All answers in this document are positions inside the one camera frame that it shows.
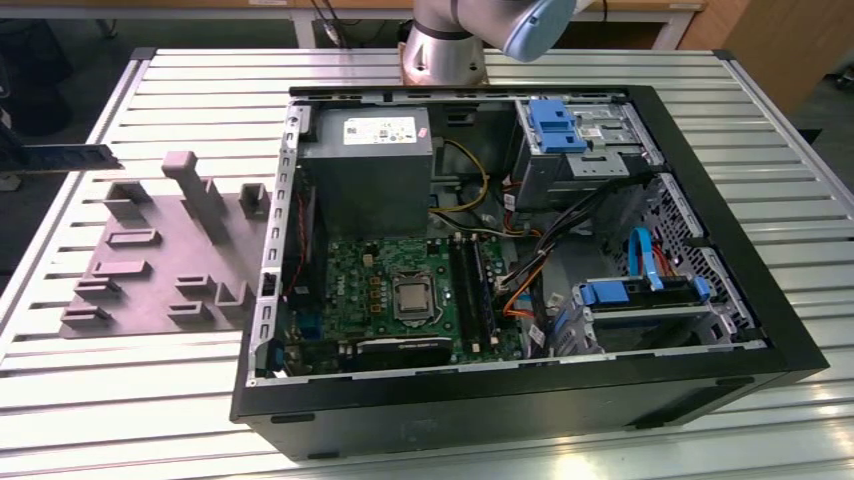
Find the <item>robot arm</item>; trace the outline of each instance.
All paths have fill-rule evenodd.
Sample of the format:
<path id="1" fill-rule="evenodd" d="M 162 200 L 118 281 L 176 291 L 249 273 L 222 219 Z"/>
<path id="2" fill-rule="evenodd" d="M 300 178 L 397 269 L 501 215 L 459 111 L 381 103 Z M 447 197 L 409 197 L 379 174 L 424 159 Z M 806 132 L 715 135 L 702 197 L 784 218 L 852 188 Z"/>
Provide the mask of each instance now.
<path id="1" fill-rule="evenodd" d="M 575 0 L 417 0 L 403 53 L 408 83 L 477 84 L 485 75 L 483 42 L 519 61 L 537 59 L 565 30 L 575 6 Z"/>

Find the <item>slotted metal table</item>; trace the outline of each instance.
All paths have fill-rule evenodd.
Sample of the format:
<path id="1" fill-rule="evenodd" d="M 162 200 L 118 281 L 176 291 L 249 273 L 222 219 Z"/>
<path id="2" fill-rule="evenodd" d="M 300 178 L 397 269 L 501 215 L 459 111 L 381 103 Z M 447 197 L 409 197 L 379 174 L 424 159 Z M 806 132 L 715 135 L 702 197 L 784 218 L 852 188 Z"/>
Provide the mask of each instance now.
<path id="1" fill-rule="evenodd" d="M 160 50 L 130 61 L 89 137 L 125 169 L 68 175 L 0 299 L 0 477 L 851 478 L 854 201 L 740 66 L 685 51 L 560 51 L 528 65 L 491 52 L 487 65 L 500 85 L 656 87 L 830 369 L 681 428 L 293 464 L 228 421 L 240 332 L 62 340 L 58 319 L 109 182 L 177 194 L 160 158 L 193 150 L 220 192 L 269 185 L 288 87 L 397 84 L 397 54 Z"/>

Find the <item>ram slot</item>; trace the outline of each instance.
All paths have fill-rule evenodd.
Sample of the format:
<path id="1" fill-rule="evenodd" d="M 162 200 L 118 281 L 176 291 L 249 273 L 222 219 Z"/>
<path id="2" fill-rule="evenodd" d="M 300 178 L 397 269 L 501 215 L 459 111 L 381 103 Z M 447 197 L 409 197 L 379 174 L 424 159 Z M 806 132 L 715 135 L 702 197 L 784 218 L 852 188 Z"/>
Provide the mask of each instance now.
<path id="1" fill-rule="evenodd" d="M 472 298 L 471 284 L 468 281 L 468 266 L 465 251 L 468 240 L 461 237 L 448 239 L 448 261 L 451 264 L 451 284 L 456 299 L 456 320 L 463 341 L 463 349 L 468 353 L 480 351 L 480 338 L 477 328 L 477 308 Z"/>
<path id="2" fill-rule="evenodd" d="M 489 290 L 485 264 L 480 252 L 480 242 L 472 239 L 469 254 L 473 257 L 473 269 L 471 275 L 471 289 L 473 290 L 475 307 L 477 309 L 477 327 L 480 331 L 480 347 L 487 348 L 497 342 L 495 336 L 495 312 L 492 311 L 492 292 Z"/>

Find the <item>cpu socket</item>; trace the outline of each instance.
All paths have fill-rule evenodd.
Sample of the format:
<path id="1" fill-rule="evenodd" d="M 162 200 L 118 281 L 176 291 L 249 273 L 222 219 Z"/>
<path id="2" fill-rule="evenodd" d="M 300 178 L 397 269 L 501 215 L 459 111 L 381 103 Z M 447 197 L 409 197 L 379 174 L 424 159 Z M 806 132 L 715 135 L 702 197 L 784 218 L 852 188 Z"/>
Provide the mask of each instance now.
<path id="1" fill-rule="evenodd" d="M 424 272 L 401 272 L 392 276 L 395 320 L 417 328 L 433 320 L 432 276 Z"/>

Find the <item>table leg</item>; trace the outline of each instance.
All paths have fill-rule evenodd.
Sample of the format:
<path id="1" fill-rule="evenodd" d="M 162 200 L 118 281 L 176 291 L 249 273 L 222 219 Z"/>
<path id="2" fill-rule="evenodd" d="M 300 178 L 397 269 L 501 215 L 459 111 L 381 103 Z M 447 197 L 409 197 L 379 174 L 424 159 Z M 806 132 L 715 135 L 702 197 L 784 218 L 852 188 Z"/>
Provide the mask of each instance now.
<path id="1" fill-rule="evenodd" d="M 652 44 L 652 50 L 675 50 L 684 36 L 684 31 L 691 24 L 693 12 L 673 12 L 669 20 L 657 33 L 657 38 Z"/>
<path id="2" fill-rule="evenodd" d="M 315 20 L 313 13 L 303 9 L 293 9 L 291 13 L 291 21 L 293 22 L 293 31 L 296 32 L 296 44 L 299 48 L 317 48 L 317 40 L 315 38 L 315 30 L 312 22 Z"/>

